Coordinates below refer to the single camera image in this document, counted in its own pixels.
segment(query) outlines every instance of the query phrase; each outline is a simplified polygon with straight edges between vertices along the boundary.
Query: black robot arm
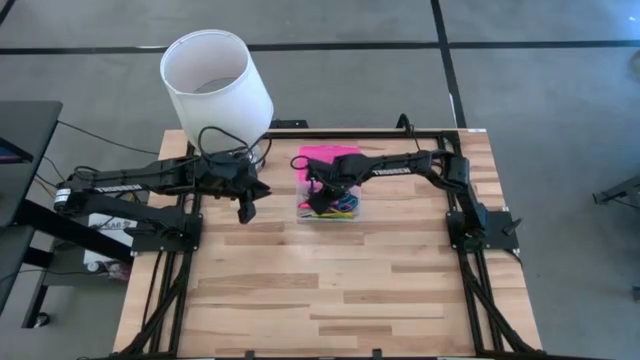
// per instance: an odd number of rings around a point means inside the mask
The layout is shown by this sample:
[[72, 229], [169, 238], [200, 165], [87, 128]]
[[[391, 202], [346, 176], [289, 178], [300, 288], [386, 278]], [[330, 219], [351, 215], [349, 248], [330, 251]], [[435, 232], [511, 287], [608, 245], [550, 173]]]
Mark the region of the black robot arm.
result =
[[139, 169], [95, 171], [78, 167], [58, 184], [54, 210], [65, 216], [92, 213], [138, 222], [125, 229], [133, 236], [132, 251], [191, 251], [202, 230], [200, 214], [186, 214], [182, 206], [154, 208], [108, 196], [111, 193], [151, 191], [161, 195], [210, 195], [240, 202], [238, 219], [248, 223], [256, 214], [253, 202], [271, 192], [258, 180], [255, 164], [242, 154], [214, 153], [158, 160]]
[[[255, 165], [242, 156], [228, 153], [185, 156], [158, 160], [139, 169], [93, 171], [79, 167], [58, 185], [54, 209], [65, 215], [83, 215], [116, 204], [109, 193], [148, 190], [161, 195], [202, 194], [238, 199], [238, 217], [246, 224], [255, 216], [254, 200], [270, 194], [269, 186], [258, 180]], [[136, 211], [128, 215], [136, 220]]]
[[323, 184], [321, 190], [310, 194], [308, 201], [316, 213], [325, 212], [351, 187], [360, 186], [371, 178], [415, 174], [425, 177], [435, 187], [455, 194], [464, 214], [465, 232], [474, 238], [484, 236], [487, 209], [476, 199], [469, 178], [469, 160], [465, 157], [442, 150], [379, 157], [350, 154], [336, 157], [331, 164], [307, 158], [306, 169], [307, 180]]

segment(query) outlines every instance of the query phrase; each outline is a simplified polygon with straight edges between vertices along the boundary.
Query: black cable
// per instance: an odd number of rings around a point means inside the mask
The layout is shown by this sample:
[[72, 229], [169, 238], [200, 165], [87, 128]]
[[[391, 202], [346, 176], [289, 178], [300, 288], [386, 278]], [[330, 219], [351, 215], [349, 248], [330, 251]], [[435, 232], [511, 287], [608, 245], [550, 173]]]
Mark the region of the black cable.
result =
[[151, 284], [149, 285], [149, 293], [147, 294], [147, 303], [144, 305], [144, 313], [142, 314], [142, 329], [144, 330], [144, 325], [147, 322], [147, 314], [149, 313], [149, 304], [151, 303], [151, 295], [153, 294], [153, 287], [156, 284], [156, 275], [158, 273], [158, 266], [160, 265], [160, 259], [162, 258], [162, 251], [158, 252], [158, 257], [156, 257], [156, 263], [153, 265], [153, 275], [151, 275]]
[[[273, 139], [271, 138], [271, 135], [269, 135], [269, 133], [266, 133], [267, 138], [269, 139], [269, 145], [267, 145], [267, 150], [264, 151], [264, 154], [262, 154], [262, 156], [260, 157], [260, 159], [256, 162], [254, 162], [253, 164], [260, 164], [261, 162], [264, 161], [264, 159], [267, 157], [267, 155], [269, 154], [269, 151], [271, 151], [271, 144], [273, 143]], [[256, 141], [255, 144], [251, 145], [251, 147], [249, 148], [249, 150], [253, 151], [253, 148], [257, 145], [258, 141]]]
[[136, 195], [135, 191], [131, 192], [131, 195], [133, 195], [133, 200], [136, 204], [142, 204], [142, 200], [140, 200], [140, 198], [138, 197], [138, 195]]
[[102, 224], [100, 224], [100, 225], [95, 225], [95, 224], [94, 224], [94, 225], [91, 225], [91, 226], [89, 226], [89, 227], [90, 227], [90, 228], [92, 228], [92, 229], [95, 229], [95, 230], [102, 230], [102, 228], [103, 228], [104, 226], [106, 226], [108, 223], [110, 223], [110, 222], [111, 222], [111, 220], [113, 220], [113, 219], [115, 219], [115, 216], [111, 216], [111, 217], [109, 218], [109, 220], [107, 220], [107, 221], [103, 222], [103, 223], [102, 223]]
[[134, 337], [134, 339], [131, 341], [131, 344], [129, 344], [129, 346], [125, 347], [124, 349], [122, 349], [122, 351], [120, 351], [120, 354], [124, 354], [124, 355], [139, 354], [142, 351], [142, 349], [144, 348], [145, 344], [151, 337], [151, 334], [153, 333], [155, 328], [164, 319], [167, 309], [169, 308], [169, 306], [171, 306], [173, 299], [178, 295], [178, 292], [180, 291], [180, 289], [183, 286], [187, 285], [184, 280], [188, 272], [189, 272], [189, 269], [186, 268], [185, 263], [183, 263], [182, 266], [180, 267], [180, 270], [178, 271], [178, 275], [173, 280], [173, 284], [169, 288], [169, 291], [167, 292], [166, 296], [158, 304], [153, 314], [151, 314], [151, 317], [149, 318], [147, 323], [144, 324], [142, 331], [140, 331]]
[[500, 329], [500, 332], [502, 332], [502, 335], [514, 352], [534, 352], [535, 350], [525, 343], [518, 333], [513, 330], [507, 319], [504, 318], [504, 315], [502, 315], [500, 310], [496, 307], [495, 303], [486, 295], [480, 285], [480, 281], [471, 270], [468, 262], [460, 269], [460, 271], [462, 272], [462, 280], [469, 285], [474, 295], [486, 310], [487, 315], [495, 322], [496, 326]]
[[33, 181], [35, 181], [36, 184], [40, 185], [40, 187], [42, 187], [42, 189], [47, 193], [47, 195], [49, 195], [52, 199], [55, 199], [55, 196], [49, 192], [49, 189], [47, 189], [47, 187], [44, 186], [44, 184], [39, 179], [34, 179]]
[[32, 269], [32, 270], [20, 270], [20, 271], [16, 271], [12, 274], [9, 274], [3, 278], [0, 278], [0, 283], [2, 283], [3, 281], [12, 278], [14, 276], [18, 276], [18, 274], [22, 274], [25, 272], [46, 272], [48, 274], [54, 274], [54, 275], [97, 275], [99, 273], [90, 273], [90, 272], [82, 272], [82, 271], [72, 271], [72, 272], [66, 272], [66, 273], [59, 273], [59, 272], [54, 272], [54, 271], [49, 271], [47, 269]]
[[57, 189], [54, 183], [52, 183], [52, 182], [51, 182], [51, 181], [49, 181], [49, 180], [45, 180], [45, 179], [44, 179], [42, 176], [40, 176], [39, 174], [36, 174], [36, 177], [37, 177], [40, 181], [42, 181], [43, 183], [45, 183], [45, 184], [47, 184], [47, 185], [49, 185], [49, 186], [53, 187], [54, 189]]
[[[181, 168], [181, 167], [183, 167], [183, 166], [189, 165], [189, 164], [191, 164], [191, 163], [193, 163], [193, 162], [195, 162], [195, 161], [198, 161], [198, 158], [197, 158], [197, 157], [194, 157], [194, 158], [192, 158], [192, 159], [189, 159], [189, 160], [187, 160], [187, 161], [185, 161], [185, 162], [182, 162], [182, 163], [180, 163], [180, 164], [178, 164], [178, 165], [174, 165], [174, 166], [172, 166], [172, 167], [170, 167], [170, 168], [168, 168], [168, 169], [164, 169], [164, 170], [161, 170], [161, 171], [158, 171], [158, 172], [152, 173], [152, 174], [146, 174], [146, 175], [144, 175], [144, 177], [162, 175], [162, 174], [165, 174], [165, 173], [167, 173], [167, 172], [171, 172], [171, 171], [173, 171], [173, 170], [175, 170], [175, 169], [179, 169], [179, 168]], [[98, 172], [98, 170], [96, 170], [96, 169], [94, 169], [94, 168], [91, 168], [91, 167], [89, 167], [89, 166], [76, 166], [76, 167], [74, 168], [74, 171], [73, 171], [73, 172], [74, 172], [74, 174], [75, 174], [77, 177], [79, 177], [80, 179], [85, 180], [85, 181], [91, 181], [92, 179], [80, 176], [81, 174], [87, 174], [87, 173], [88, 173], [88, 172], [79, 172], [78, 170], [80, 170], [80, 169], [87, 169], [87, 170], [90, 170], [91, 172]], [[117, 179], [122, 179], [122, 177], [123, 177], [123, 176], [126, 176], [126, 171], [123, 171], [119, 176], [112, 176], [112, 177], [100, 178], [100, 181], [107, 181], [107, 180], [117, 180]]]
[[504, 251], [507, 254], [511, 255], [514, 259], [516, 259], [520, 263], [520, 266], [522, 266], [522, 259], [520, 259], [520, 256], [518, 256], [516, 253], [514, 253], [513, 250], [504, 249]]
[[64, 176], [62, 176], [62, 174], [60, 173], [60, 171], [58, 171], [58, 168], [56, 167], [56, 164], [55, 164], [53, 161], [51, 161], [51, 159], [49, 159], [49, 158], [48, 158], [48, 157], [46, 157], [46, 156], [43, 156], [42, 158], [43, 158], [43, 159], [45, 159], [45, 160], [47, 160], [47, 161], [51, 164], [51, 166], [53, 166], [53, 170], [56, 172], [56, 174], [58, 174], [58, 176], [60, 177], [60, 180], [64, 181]]
[[198, 145], [198, 151], [200, 151], [200, 155], [201, 155], [203, 158], [205, 158], [207, 161], [210, 161], [210, 160], [211, 160], [211, 158], [209, 157], [209, 154], [208, 154], [207, 152], [203, 151], [203, 149], [202, 149], [202, 135], [204, 135], [204, 133], [205, 133], [207, 130], [216, 130], [216, 131], [219, 131], [219, 132], [221, 132], [221, 133], [223, 133], [223, 134], [227, 135], [228, 137], [230, 137], [230, 138], [232, 138], [232, 139], [234, 139], [234, 140], [238, 141], [239, 143], [241, 143], [241, 144], [243, 145], [243, 146], [237, 147], [237, 148], [232, 149], [232, 150], [227, 150], [227, 151], [225, 151], [225, 152], [237, 151], [237, 150], [241, 150], [241, 149], [247, 149], [247, 150], [249, 150], [249, 149], [250, 149], [250, 148], [249, 148], [249, 144], [247, 144], [247, 142], [246, 142], [246, 141], [244, 141], [244, 140], [240, 139], [239, 137], [237, 137], [237, 136], [235, 136], [235, 135], [233, 135], [233, 134], [231, 134], [231, 133], [229, 133], [229, 132], [227, 132], [227, 131], [225, 131], [225, 130], [223, 130], [223, 129], [221, 129], [221, 128], [217, 127], [217, 126], [205, 126], [205, 127], [203, 127], [203, 128], [202, 128], [202, 130], [200, 130], [200, 133], [198, 134], [198, 144], [197, 144], [197, 145]]
[[[440, 153], [446, 153], [446, 151], [444, 150], [436, 150], [436, 151], [432, 151], [432, 152], [426, 152], [424, 155], [422, 155], [419, 158], [415, 158], [413, 160], [419, 160], [419, 159], [424, 159], [424, 158], [428, 158], [428, 157], [432, 157], [433, 155], [437, 155]], [[306, 159], [307, 160], [307, 164], [305, 166], [302, 167], [296, 167], [294, 165], [294, 162], [298, 159]], [[294, 170], [305, 170], [305, 169], [309, 169], [309, 160], [312, 160], [310, 157], [306, 156], [306, 155], [298, 155], [298, 156], [294, 156], [291, 161], [289, 162], [289, 166], [291, 166], [291, 168], [293, 168]], [[371, 166], [369, 167], [369, 169], [372, 169], [375, 166], [378, 166], [380, 164], [384, 164], [385, 160], [380, 160], [376, 163], [371, 164]], [[354, 181], [352, 181], [350, 184], [347, 185], [341, 185], [341, 186], [336, 186], [333, 184], [330, 184], [327, 180], [323, 179], [319, 174], [314, 174], [313, 176], [320, 182], [322, 183], [323, 186], [327, 186], [331, 189], [334, 190], [339, 190], [339, 191], [345, 191], [348, 189], [351, 189], [354, 186], [357, 186], [357, 184], [360, 182], [360, 180], [362, 180], [362, 178], [366, 175], [366, 171], [363, 171], [360, 176], [358, 178], [356, 178]]]
[[441, 163], [434, 162], [434, 163], [431, 163], [431, 166], [435, 166], [435, 167], [439, 168], [440, 169], [440, 173], [438, 175], [439, 176], [444, 176], [444, 166]]
[[61, 121], [61, 120], [58, 120], [58, 123], [60, 123], [60, 124], [62, 124], [62, 125], [64, 125], [64, 126], [68, 126], [68, 127], [72, 128], [72, 129], [74, 129], [74, 130], [80, 131], [81, 133], [84, 133], [84, 134], [86, 134], [86, 135], [93, 136], [93, 137], [94, 137], [94, 138], [96, 138], [96, 139], [100, 139], [100, 140], [102, 140], [102, 141], [108, 142], [109, 144], [112, 144], [112, 145], [115, 145], [115, 146], [120, 146], [120, 147], [122, 147], [122, 148], [129, 149], [129, 150], [132, 150], [132, 151], [141, 152], [141, 153], [144, 153], [144, 154], [150, 154], [150, 155], [156, 155], [156, 156], [157, 156], [157, 155], [160, 155], [160, 153], [157, 153], [157, 152], [148, 151], [148, 150], [142, 150], [142, 149], [136, 149], [136, 148], [131, 147], [131, 146], [127, 146], [127, 145], [119, 144], [119, 143], [117, 143], [117, 142], [115, 142], [115, 141], [111, 141], [111, 140], [109, 140], [109, 139], [105, 139], [105, 138], [103, 138], [102, 136], [98, 136], [98, 135], [96, 135], [96, 134], [92, 134], [92, 133], [90, 133], [90, 132], [88, 132], [88, 131], [86, 131], [86, 130], [80, 129], [79, 127], [76, 127], [76, 126], [74, 126], [74, 125], [71, 125], [71, 124], [66, 123], [66, 122], [64, 122], [64, 121]]
[[422, 150], [420, 149], [420, 144], [418, 143], [418, 137], [416, 136], [416, 132], [414, 131], [413, 124], [410, 125], [410, 129], [411, 129], [411, 135], [413, 135], [413, 141], [416, 142], [416, 147], [418, 148], [418, 151]]

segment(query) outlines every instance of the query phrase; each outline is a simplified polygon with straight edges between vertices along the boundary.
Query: table leg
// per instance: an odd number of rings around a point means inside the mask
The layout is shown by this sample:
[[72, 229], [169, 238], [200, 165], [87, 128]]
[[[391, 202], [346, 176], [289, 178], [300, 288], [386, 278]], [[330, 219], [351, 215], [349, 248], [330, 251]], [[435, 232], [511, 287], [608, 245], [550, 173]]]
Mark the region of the table leg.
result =
[[27, 249], [27, 253], [24, 254], [22, 262], [46, 269], [49, 267], [52, 260], [53, 253], [29, 247], [29, 249]]
[[133, 264], [131, 248], [100, 232], [81, 225], [64, 216], [46, 209], [30, 200], [24, 200], [16, 216], [16, 222], [31, 225], [35, 229], [46, 232], [58, 239], [77, 244], [111, 259], [125, 264]]
[[638, 188], [640, 187], [640, 176], [634, 176], [633, 178], [624, 181], [610, 189], [607, 189], [599, 194], [594, 194], [593, 198], [596, 204], [606, 204], [610, 200], [615, 198], [627, 196], [629, 202], [634, 206], [640, 206], [638, 199]]
[[36, 326], [38, 314], [40, 314], [42, 303], [44, 303], [44, 297], [47, 295], [47, 290], [49, 290], [49, 287], [47, 285], [42, 284], [42, 279], [43, 277], [41, 277], [40, 281], [38, 281], [38, 287], [36, 288], [35, 294], [31, 298], [31, 302], [29, 303], [29, 307], [27, 308], [27, 313], [25, 314], [24, 320], [22, 321], [22, 328], [24, 329], [33, 329]]

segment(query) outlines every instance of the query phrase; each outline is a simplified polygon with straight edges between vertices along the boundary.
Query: black desk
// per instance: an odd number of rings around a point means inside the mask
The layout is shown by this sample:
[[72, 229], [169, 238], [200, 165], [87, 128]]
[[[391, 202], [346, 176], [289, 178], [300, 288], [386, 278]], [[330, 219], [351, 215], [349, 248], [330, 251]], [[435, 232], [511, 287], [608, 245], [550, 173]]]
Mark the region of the black desk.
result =
[[[0, 279], [17, 272], [23, 262], [42, 268], [52, 263], [53, 253], [29, 246], [35, 230], [123, 263], [133, 263], [128, 246], [25, 199], [61, 109], [58, 101], [0, 101], [0, 136], [33, 156], [31, 163], [0, 164]], [[0, 313], [14, 281], [15, 277], [11, 277], [0, 283]], [[47, 285], [41, 281], [23, 327], [35, 324], [46, 291]]]

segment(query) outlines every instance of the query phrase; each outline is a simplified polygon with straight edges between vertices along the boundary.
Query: black aluminum frame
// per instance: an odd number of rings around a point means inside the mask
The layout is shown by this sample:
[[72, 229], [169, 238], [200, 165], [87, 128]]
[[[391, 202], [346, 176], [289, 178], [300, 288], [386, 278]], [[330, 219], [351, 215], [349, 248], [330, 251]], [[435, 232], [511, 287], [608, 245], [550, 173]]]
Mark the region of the black aluminum frame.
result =
[[19, 225], [33, 226], [36, 230], [53, 237], [73, 242], [87, 250], [116, 259], [125, 264], [133, 264], [130, 248], [100, 232], [81, 225], [71, 219], [24, 199], [20, 204], [15, 222]]
[[[429, 131], [429, 130], [415, 130], [411, 128], [406, 129], [396, 129], [396, 130], [344, 130], [344, 131], [314, 131], [314, 130], [289, 130], [286, 132], [281, 131], [270, 131], [269, 137], [271, 139], [411, 139], [415, 136], [418, 139], [432, 139], [436, 141], [438, 149], [441, 150], [449, 150], [453, 151], [456, 154], [463, 155], [462, 149], [460, 145], [460, 137], [459, 133], [455, 130], [438, 130], [438, 131]], [[189, 144], [187, 153], [193, 153], [193, 146]], [[449, 207], [449, 213], [457, 211], [456, 200], [453, 194], [446, 193], [447, 202]], [[178, 198], [178, 204], [184, 205], [185, 196], [181, 196]], [[197, 196], [192, 204], [191, 211], [199, 212], [201, 205], [201, 198]], [[570, 359], [585, 359], [579, 357], [566, 357], [566, 356], [555, 356], [555, 355], [547, 355], [546, 353], [540, 352], [524, 352], [524, 350], [516, 351], [516, 352], [505, 352], [504, 345], [502, 343], [502, 335], [500, 330], [498, 329], [497, 322], [499, 319], [503, 324], [506, 323], [506, 320], [502, 318], [501, 315], [492, 317], [491, 314], [494, 311], [499, 311], [497, 308], [493, 310], [487, 306], [487, 302], [493, 304], [493, 293], [491, 289], [491, 284], [489, 281], [489, 272], [487, 269], [486, 260], [484, 257], [484, 249], [480, 248], [474, 255], [476, 257], [476, 265], [478, 277], [480, 279], [477, 284], [469, 284], [465, 281], [465, 269], [468, 269], [470, 272], [470, 263], [467, 252], [462, 247], [458, 247], [456, 249], [456, 253], [458, 256], [458, 263], [460, 266], [460, 274], [462, 277], [463, 283], [463, 291], [465, 294], [465, 300], [467, 305], [467, 313], [469, 317], [469, 325], [471, 330], [471, 335], [473, 339], [473, 346], [475, 351], [475, 357], [477, 358], [492, 358], [492, 359], [540, 359], [540, 360], [570, 360]], [[171, 285], [171, 277], [173, 275], [173, 268], [175, 262], [175, 252], [168, 252], [167, 259], [165, 261], [165, 271], [163, 273], [162, 284], [160, 289], [161, 296], [159, 297], [158, 302], [162, 302], [163, 298], [167, 296], [169, 288]], [[182, 266], [187, 266], [190, 268], [192, 261], [193, 253], [187, 252], [184, 253], [183, 256], [183, 264]], [[160, 326], [157, 326], [155, 332], [151, 335], [151, 342], [149, 347], [149, 353], [136, 353], [136, 354], [121, 354], [119, 360], [135, 360], [135, 359], [177, 359], [178, 345], [180, 341], [180, 332], [182, 328], [182, 319], [184, 316], [184, 308], [185, 308], [185, 300], [186, 300], [186, 283], [188, 282], [189, 272], [186, 273], [186, 279], [184, 280], [185, 286], [180, 289], [179, 294], [176, 297], [176, 306], [175, 312], [172, 322], [171, 335], [169, 338], [169, 348], [167, 351], [159, 351], [159, 343], [160, 336], [162, 332], [162, 322]], [[480, 327], [480, 318], [478, 314], [478, 309], [476, 305], [476, 296], [477, 293], [480, 292], [484, 296], [479, 297], [478, 299], [483, 304], [485, 309], [487, 310], [487, 319], [489, 321], [489, 327], [491, 331], [491, 338], [493, 349], [488, 350], [484, 346], [484, 341], [482, 338], [482, 329]], [[363, 360], [363, 359], [377, 359], [382, 360], [382, 353], [379, 349], [372, 349], [373, 355], [372, 357], [332, 357], [333, 360]], [[389, 357], [386, 359], [405, 359], [405, 360], [418, 360], [418, 359], [436, 359], [438, 357]], [[218, 360], [242, 360], [243, 358], [216, 358]], [[255, 359], [254, 352], [252, 350], [248, 350], [246, 352], [245, 360], [253, 360]], [[318, 357], [294, 357], [294, 358], [276, 358], [276, 357], [261, 357], [261, 359], [268, 360], [292, 360], [292, 359], [314, 359], [318, 360]]]
[[629, 200], [628, 205], [638, 210], [640, 209], [640, 175], [625, 180], [615, 186], [593, 194], [593, 201], [596, 204], [607, 204], [609, 201], [620, 201], [625, 197]]

